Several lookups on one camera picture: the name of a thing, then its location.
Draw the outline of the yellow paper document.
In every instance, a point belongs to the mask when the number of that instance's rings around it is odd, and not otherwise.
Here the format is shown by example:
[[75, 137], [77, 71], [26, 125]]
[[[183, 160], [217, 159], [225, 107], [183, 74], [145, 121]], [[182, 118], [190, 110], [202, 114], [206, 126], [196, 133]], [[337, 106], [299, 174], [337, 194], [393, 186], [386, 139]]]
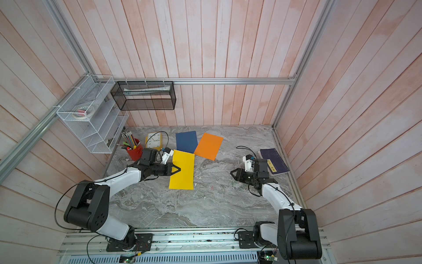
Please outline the yellow paper document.
[[170, 177], [169, 189], [193, 190], [195, 155], [175, 150], [173, 155], [173, 165], [179, 167], [181, 171]]

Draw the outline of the blue paper document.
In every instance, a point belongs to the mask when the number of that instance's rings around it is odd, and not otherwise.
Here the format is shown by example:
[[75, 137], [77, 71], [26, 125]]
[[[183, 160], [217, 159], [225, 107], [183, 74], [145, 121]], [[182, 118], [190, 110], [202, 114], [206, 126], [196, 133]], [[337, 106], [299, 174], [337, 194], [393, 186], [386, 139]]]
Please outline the blue paper document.
[[176, 133], [176, 149], [193, 154], [198, 146], [196, 131]]

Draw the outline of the orange paper document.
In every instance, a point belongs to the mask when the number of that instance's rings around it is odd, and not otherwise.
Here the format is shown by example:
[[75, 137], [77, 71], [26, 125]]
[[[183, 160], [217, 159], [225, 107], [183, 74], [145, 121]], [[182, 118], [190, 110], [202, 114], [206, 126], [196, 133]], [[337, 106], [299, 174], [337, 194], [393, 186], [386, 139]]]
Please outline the orange paper document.
[[194, 154], [214, 161], [223, 143], [220, 136], [204, 133]]

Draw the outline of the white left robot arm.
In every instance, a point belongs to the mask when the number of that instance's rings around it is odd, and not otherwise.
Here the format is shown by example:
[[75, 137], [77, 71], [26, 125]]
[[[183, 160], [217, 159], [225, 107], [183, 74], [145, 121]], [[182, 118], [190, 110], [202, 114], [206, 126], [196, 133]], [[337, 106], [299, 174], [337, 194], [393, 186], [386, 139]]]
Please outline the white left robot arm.
[[164, 149], [160, 162], [156, 161], [157, 153], [156, 149], [146, 148], [141, 158], [121, 172], [94, 182], [78, 183], [65, 211], [64, 221], [118, 242], [134, 244], [136, 235], [133, 227], [109, 215], [109, 200], [150, 176], [172, 176], [181, 171], [169, 162], [174, 154], [172, 149]]

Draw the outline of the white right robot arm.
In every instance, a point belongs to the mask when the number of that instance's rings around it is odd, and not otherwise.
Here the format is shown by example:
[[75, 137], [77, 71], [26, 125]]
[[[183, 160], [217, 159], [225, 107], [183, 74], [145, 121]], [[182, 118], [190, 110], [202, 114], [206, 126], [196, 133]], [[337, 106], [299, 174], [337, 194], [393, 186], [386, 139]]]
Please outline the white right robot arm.
[[245, 183], [258, 191], [278, 214], [276, 223], [259, 221], [253, 231], [242, 231], [236, 236], [241, 248], [248, 243], [266, 247], [274, 245], [285, 260], [320, 259], [323, 254], [317, 217], [311, 209], [304, 209], [285, 194], [278, 182], [270, 177], [268, 163], [252, 155], [243, 157], [245, 168], [230, 172], [237, 182]]

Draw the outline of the yellow desk clock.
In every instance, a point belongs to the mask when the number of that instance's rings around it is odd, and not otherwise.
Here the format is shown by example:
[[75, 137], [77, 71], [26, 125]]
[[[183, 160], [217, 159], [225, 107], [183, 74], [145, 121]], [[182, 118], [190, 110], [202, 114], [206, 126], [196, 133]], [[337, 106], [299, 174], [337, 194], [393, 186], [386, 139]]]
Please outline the yellow desk clock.
[[163, 139], [161, 132], [148, 133], [145, 141], [145, 148], [154, 148], [160, 150], [163, 147]]

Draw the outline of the dark purple book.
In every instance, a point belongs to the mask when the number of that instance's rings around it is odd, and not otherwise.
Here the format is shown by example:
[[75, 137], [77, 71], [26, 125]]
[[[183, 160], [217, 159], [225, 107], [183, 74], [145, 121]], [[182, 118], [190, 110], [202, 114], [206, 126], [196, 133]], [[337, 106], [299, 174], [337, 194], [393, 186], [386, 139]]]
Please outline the dark purple book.
[[269, 171], [272, 175], [283, 174], [290, 171], [276, 149], [261, 149], [259, 152], [262, 159], [267, 160]]

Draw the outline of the red metal pencil cup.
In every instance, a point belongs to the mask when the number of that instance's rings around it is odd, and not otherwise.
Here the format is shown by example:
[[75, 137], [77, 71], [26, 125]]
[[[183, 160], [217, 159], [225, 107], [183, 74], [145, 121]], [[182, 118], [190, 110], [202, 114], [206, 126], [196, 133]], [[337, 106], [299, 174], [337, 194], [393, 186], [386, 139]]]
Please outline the red metal pencil cup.
[[136, 143], [135, 148], [130, 148], [130, 147], [126, 148], [128, 155], [133, 161], [139, 160], [143, 153], [143, 147], [140, 144], [139, 139], [135, 139], [135, 143]]

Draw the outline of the tape roll in shelf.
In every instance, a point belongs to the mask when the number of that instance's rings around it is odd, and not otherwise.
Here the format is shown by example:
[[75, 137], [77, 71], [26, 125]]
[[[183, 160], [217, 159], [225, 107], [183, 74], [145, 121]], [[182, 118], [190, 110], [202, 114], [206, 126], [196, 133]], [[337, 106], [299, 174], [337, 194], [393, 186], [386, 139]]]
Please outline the tape roll in shelf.
[[89, 119], [95, 113], [95, 107], [89, 105], [83, 105], [77, 107], [76, 110], [71, 114], [72, 117], [76, 120], [85, 120]]

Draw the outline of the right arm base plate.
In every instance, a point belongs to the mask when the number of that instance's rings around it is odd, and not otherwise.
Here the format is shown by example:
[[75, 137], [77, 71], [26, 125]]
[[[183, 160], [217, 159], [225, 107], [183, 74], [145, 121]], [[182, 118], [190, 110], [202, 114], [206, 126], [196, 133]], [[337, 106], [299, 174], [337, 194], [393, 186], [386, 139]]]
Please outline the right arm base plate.
[[236, 230], [234, 238], [241, 249], [263, 248], [268, 245], [278, 247], [278, 226], [271, 221], [258, 221], [251, 231], [244, 228]]

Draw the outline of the aluminium front rail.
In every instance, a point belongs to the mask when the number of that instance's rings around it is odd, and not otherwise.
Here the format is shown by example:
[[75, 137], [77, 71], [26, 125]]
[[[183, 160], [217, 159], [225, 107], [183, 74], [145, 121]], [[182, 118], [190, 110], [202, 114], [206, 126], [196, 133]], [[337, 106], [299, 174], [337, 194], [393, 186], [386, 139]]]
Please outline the aluminium front rail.
[[[134, 249], [149, 248], [150, 254], [201, 253], [241, 251], [235, 240], [237, 227], [223, 228], [152, 228], [137, 229], [139, 237], [152, 234], [146, 242], [138, 242]], [[108, 239], [96, 233], [73, 233], [65, 237], [58, 250], [59, 256], [108, 254]]]

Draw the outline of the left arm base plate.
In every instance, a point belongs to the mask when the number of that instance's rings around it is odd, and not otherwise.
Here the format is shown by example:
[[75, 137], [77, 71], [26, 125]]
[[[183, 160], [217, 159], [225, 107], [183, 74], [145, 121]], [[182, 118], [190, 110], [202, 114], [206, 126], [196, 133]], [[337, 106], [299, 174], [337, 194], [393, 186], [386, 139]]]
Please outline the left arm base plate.
[[123, 240], [111, 238], [107, 245], [106, 252], [150, 251], [152, 239], [152, 233], [128, 234]]

